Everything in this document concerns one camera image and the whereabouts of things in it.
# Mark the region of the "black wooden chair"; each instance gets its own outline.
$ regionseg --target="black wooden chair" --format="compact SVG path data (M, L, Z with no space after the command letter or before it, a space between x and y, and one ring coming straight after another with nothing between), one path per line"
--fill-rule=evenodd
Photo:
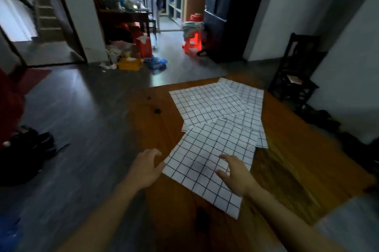
M315 89L319 88L310 80L325 55L317 52L319 44L319 36L292 33L278 71L268 88L280 101L294 102L296 111L300 111Z

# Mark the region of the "stool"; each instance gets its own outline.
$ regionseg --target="stool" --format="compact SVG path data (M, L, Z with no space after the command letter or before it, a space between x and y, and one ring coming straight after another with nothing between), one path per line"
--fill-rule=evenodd
M190 49L198 49L199 51L202 50L201 32L194 32L186 39L183 46L184 53L188 53Z

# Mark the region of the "person's right hand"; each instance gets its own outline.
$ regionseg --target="person's right hand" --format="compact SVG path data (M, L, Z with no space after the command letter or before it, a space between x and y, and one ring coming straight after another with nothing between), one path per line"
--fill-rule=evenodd
M222 170L215 172L234 194L248 196L249 193L259 187L245 164L237 156L222 154L219 157L229 164L230 176Z

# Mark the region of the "forearm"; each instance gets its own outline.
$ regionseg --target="forearm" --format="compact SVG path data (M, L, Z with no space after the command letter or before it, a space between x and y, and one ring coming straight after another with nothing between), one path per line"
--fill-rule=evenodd
M257 185L250 190L248 197L274 228L287 250L296 252L345 251L333 241L320 235L313 227L285 208L260 186Z
M56 252L104 251L137 192L129 180L124 180Z

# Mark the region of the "person's left arm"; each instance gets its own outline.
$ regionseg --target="person's left arm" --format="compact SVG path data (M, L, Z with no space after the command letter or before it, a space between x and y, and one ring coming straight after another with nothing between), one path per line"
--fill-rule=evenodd
M98 207L86 222L60 246L56 252L105 251L116 233L122 217L136 193L153 184L165 163L154 167L157 149L147 149L137 155L126 178L117 185L112 195Z

